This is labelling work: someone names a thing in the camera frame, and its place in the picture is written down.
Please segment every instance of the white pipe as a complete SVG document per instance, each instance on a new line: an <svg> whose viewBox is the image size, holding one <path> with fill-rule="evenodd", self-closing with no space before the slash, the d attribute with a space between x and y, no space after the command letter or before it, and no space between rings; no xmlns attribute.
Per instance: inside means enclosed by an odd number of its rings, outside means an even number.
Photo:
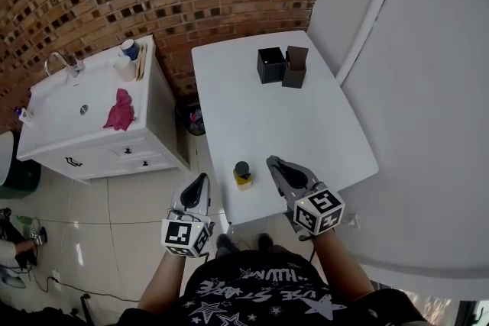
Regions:
<svg viewBox="0 0 489 326"><path fill-rule="evenodd" d="M360 53L361 48L364 46L372 27L374 26L374 22L377 19L383 3L384 0L371 0L367 13L365 14L364 21L361 23L360 29L358 29L358 33L353 40L353 44L351 45L348 54L346 55L345 61L336 74L336 80L338 80L340 86L343 84L346 77L350 73L351 68L355 64L358 54Z"/></svg>

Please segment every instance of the black t-shirt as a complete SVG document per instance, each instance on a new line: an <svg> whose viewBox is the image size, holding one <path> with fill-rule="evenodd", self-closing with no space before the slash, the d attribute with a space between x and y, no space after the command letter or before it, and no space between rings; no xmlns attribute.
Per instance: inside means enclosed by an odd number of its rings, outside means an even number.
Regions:
<svg viewBox="0 0 489 326"><path fill-rule="evenodd" d="M383 289L342 302L314 266L295 254L249 250L209 261L173 307L156 316L135 308L119 325L404 324L424 321L402 292Z"/></svg>

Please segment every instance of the sink basin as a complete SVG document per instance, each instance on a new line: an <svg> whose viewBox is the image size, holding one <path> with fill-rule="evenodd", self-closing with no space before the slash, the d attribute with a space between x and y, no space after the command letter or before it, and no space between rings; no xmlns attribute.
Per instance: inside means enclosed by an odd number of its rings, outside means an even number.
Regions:
<svg viewBox="0 0 489 326"><path fill-rule="evenodd" d="M124 82L116 73L112 61L121 51L115 47L84 59L85 69L77 77L62 69L32 86L28 111L33 119L22 127L18 159L121 132L103 128L118 89L132 98L135 120L128 131L144 127L154 41L148 36L137 42L148 45L142 80Z"/></svg>

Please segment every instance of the white table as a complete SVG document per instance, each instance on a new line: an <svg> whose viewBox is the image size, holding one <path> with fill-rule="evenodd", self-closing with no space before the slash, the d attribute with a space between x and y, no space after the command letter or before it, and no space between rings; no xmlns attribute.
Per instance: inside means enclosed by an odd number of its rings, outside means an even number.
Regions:
<svg viewBox="0 0 489 326"><path fill-rule="evenodd" d="M261 84L257 51L307 47L301 89ZM286 211L265 160L270 155L310 168L341 190L378 171L343 91L303 31L238 38L192 49L215 177L226 218L240 224ZM240 192L233 169L250 165L253 186Z"/></svg>

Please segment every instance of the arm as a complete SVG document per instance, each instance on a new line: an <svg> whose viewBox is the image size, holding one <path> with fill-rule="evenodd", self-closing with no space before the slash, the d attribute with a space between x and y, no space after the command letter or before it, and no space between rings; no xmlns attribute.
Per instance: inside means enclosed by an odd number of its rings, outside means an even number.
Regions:
<svg viewBox="0 0 489 326"><path fill-rule="evenodd" d="M364 270L346 251L333 230L313 238L313 243L334 292L353 302L374 291Z"/></svg>
<svg viewBox="0 0 489 326"><path fill-rule="evenodd" d="M17 256L20 253L34 249L35 247L36 244L34 243L33 240L26 240L25 242L20 242L15 245L15 255Z"/></svg>
<svg viewBox="0 0 489 326"><path fill-rule="evenodd" d="M34 249L36 245L32 240L26 240L25 242L20 242L14 244L8 240L0 239L0 259L2 260L13 260L15 256Z"/></svg>
<svg viewBox="0 0 489 326"><path fill-rule="evenodd" d="M167 251L144 291L138 308L155 315L169 308L180 296L184 268L185 257Z"/></svg>

